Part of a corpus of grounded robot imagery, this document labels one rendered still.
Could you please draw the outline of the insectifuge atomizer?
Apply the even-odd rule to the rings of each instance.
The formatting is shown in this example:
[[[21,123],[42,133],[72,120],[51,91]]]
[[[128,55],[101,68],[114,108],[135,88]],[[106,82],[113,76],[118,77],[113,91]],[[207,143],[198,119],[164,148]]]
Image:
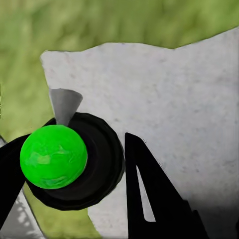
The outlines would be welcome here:
[[[75,113],[82,94],[49,91],[55,118],[24,142],[20,166],[33,195],[46,206],[79,211],[98,204],[121,182],[125,157],[117,133],[104,120]]]

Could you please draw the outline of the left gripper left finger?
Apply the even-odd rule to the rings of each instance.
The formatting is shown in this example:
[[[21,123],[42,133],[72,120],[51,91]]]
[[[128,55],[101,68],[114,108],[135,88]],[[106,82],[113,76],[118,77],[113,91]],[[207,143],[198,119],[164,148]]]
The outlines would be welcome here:
[[[0,230],[26,181],[20,152],[29,136],[21,136],[0,148]]]

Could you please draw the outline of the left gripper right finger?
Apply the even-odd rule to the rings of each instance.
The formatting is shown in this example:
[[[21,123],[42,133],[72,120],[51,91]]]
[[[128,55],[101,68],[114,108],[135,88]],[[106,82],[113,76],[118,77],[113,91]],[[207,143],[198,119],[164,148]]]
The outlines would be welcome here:
[[[207,239],[206,232],[140,137],[125,133],[124,157],[128,239]],[[144,219],[136,167],[154,223]]]

